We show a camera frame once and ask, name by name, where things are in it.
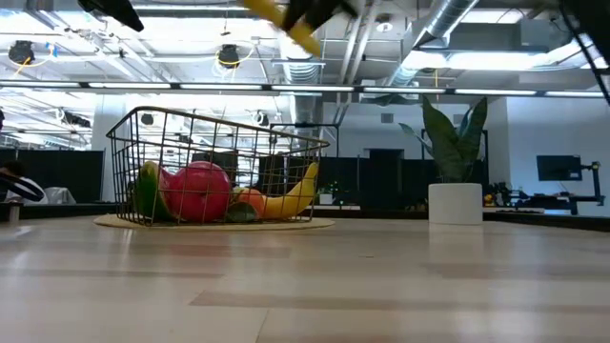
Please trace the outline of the yellow toy banana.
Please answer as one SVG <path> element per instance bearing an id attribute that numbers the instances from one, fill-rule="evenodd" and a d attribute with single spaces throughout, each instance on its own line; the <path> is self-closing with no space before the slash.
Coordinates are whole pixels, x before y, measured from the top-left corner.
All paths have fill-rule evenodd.
<path id="1" fill-rule="evenodd" d="M 320 56 L 321 47 L 313 38 L 313 31 L 306 24 L 297 21 L 291 29 L 282 29 L 287 11 L 282 10 L 273 0 L 242 0 L 242 3 L 248 10 L 283 30 L 306 52 Z"/>
<path id="2" fill-rule="evenodd" d="M 283 196 L 265 197 L 261 214 L 263 220 L 283 220 L 303 212 L 315 197 L 315 178 L 318 164 L 311 163 L 304 177 Z"/>

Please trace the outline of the orange tangerine cluster with leaves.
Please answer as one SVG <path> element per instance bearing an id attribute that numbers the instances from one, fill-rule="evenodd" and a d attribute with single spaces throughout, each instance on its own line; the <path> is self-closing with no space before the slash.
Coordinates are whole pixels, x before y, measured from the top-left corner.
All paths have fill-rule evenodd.
<path id="1" fill-rule="evenodd" d="M 234 223 L 254 222 L 261 219 L 266 197 L 256 189 L 233 189 L 233 195 L 225 219 Z"/>

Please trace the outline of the red toy apple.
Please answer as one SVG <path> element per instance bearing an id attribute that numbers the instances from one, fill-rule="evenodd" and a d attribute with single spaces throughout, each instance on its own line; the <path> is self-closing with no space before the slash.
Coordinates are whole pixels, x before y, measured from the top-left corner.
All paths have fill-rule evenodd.
<path id="1" fill-rule="evenodd" d="M 194 223 L 221 219 L 233 189 L 225 171 L 209 161 L 195 161 L 172 174 L 165 192 L 169 210 L 175 217 Z"/>

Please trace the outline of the long hanging light bar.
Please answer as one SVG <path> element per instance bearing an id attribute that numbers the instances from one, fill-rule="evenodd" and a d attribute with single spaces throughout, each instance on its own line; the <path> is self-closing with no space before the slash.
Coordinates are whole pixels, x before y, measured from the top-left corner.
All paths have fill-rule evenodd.
<path id="1" fill-rule="evenodd" d="M 0 89 L 32 89 L 50 91 L 115 91 L 115 92 L 184 92 L 184 93 L 356 93 L 356 94 L 434 94 L 434 95 L 491 95 L 515 97 L 557 97 L 557 98 L 602 98 L 600 91 L 534 91 L 534 90 L 492 90 L 468 88 L 397 88 L 371 86 L 324 86 L 294 84 L 239 84 L 239 83 L 163 83 L 163 82 L 70 82 L 70 81 L 31 81 L 0 80 Z"/>

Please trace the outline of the black room divider panel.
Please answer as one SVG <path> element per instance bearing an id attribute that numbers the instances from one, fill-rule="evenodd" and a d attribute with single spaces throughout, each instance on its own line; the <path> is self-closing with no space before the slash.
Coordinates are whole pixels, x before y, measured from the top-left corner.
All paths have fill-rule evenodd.
<path id="1" fill-rule="evenodd" d="M 26 176 L 43 189 L 67 188 L 77 203 L 101 199 L 104 153 L 102 151 L 35 151 L 0 149 L 0 165 L 20 161 Z"/>
<path id="2" fill-rule="evenodd" d="M 321 151 L 282 151 L 256 158 L 254 187 L 269 196 L 289 191 L 317 163 L 314 204 L 358 206 L 364 211 L 424 211 L 431 162 L 405 159 L 400 150 L 371 150 L 362 157 Z"/>

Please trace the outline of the grey chair back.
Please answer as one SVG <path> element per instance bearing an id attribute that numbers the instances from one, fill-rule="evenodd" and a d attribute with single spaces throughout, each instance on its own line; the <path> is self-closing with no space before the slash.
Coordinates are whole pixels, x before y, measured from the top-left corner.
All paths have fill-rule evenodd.
<path id="1" fill-rule="evenodd" d="M 63 187 L 45 188 L 45 194 L 50 205 L 73 205 L 76 203 L 70 190 Z"/>

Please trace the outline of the person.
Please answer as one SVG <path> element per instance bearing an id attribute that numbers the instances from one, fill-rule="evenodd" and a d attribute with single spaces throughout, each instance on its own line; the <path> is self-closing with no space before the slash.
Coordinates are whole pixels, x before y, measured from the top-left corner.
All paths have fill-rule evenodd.
<path id="1" fill-rule="evenodd" d="M 17 160 L 5 162 L 0 167 L 0 189 L 6 191 L 5 202 L 25 205 L 46 205 L 49 203 L 44 190 L 25 176 L 25 167 Z"/>

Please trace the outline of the round woven beige placemat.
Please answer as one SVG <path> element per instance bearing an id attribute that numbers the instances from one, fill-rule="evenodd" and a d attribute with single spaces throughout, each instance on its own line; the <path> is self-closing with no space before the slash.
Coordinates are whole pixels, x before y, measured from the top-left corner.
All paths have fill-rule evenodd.
<path id="1" fill-rule="evenodd" d="M 175 225 L 153 224 L 151 226 L 134 223 L 119 218 L 116 214 L 104 214 L 93 220 L 98 226 L 125 230 L 158 230 L 174 232 L 264 232 L 264 231 L 299 231 L 328 228 L 335 222 L 328 218 L 312 218 L 310 221 L 261 222 L 240 224 L 206 224 L 206 225 Z"/>

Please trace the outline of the snake plant in white pot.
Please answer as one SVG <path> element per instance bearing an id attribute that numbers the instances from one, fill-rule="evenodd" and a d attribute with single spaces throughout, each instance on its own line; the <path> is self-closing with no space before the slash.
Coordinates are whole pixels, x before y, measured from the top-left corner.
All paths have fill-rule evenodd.
<path id="1" fill-rule="evenodd" d="M 466 112 L 459 127 L 422 99 L 425 134 L 407 124 L 399 126 L 416 138 L 437 164 L 441 181 L 428 186 L 428 220 L 439 225 L 480 225 L 483 221 L 482 186 L 470 183 L 480 151 L 488 113 L 488 99 L 481 98 Z"/>

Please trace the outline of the black computer monitor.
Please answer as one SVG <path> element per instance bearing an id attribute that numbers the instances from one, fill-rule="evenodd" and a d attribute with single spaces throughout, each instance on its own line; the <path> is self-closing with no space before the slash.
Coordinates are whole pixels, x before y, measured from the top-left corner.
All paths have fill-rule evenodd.
<path id="1" fill-rule="evenodd" d="M 577 155 L 538 155 L 539 181 L 581 181 L 582 165 Z"/>

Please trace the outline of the background office desk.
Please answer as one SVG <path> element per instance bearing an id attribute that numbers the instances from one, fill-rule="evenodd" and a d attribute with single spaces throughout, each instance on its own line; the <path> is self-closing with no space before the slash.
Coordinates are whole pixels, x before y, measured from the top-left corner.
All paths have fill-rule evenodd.
<path id="1" fill-rule="evenodd" d="M 572 215 L 578 215 L 578 203 L 595 203 L 597 206 L 603 206 L 605 196 L 594 195 L 568 195 L 560 193 L 559 195 L 534 194 L 512 195 L 512 205 L 515 208 L 537 208 L 544 210 L 563 210 L 569 211 Z"/>

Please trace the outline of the silver round air duct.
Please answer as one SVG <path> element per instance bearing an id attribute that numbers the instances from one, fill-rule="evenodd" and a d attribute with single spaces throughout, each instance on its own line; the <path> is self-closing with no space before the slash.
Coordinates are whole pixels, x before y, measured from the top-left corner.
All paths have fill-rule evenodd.
<path id="1" fill-rule="evenodd" d="M 420 50 L 432 43 L 433 47 L 447 48 L 452 31 L 479 0 L 433 0 L 429 13 L 407 27 L 401 40 L 402 60 L 385 81 L 385 86 L 406 87 L 425 69 Z"/>
<path id="2" fill-rule="evenodd" d="M 285 83 L 290 85 L 312 85 L 319 81 L 320 66 L 313 64 L 313 56 L 302 49 L 285 32 L 279 39 L 280 58 Z M 313 93 L 297 93 L 289 96 L 290 115 L 294 123 L 321 122 L 321 96 Z"/>

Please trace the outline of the black aluminium rig frame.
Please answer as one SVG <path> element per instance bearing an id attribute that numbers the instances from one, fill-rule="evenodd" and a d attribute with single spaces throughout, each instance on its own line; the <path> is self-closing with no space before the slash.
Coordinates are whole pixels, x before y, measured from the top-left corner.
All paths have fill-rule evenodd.
<path id="1" fill-rule="evenodd" d="M 98 214 L 116 214 L 117 206 L 111 203 L 75 205 L 38 205 L 17 204 L 20 219 L 44 219 Z M 426 220 L 428 212 L 397 212 L 377 210 L 323 210 L 314 209 L 314 217 L 348 219 L 408 219 Z M 542 227 L 567 228 L 591 232 L 610 233 L 610 217 L 553 215 L 524 212 L 486 212 L 484 221 L 506 222 Z"/>

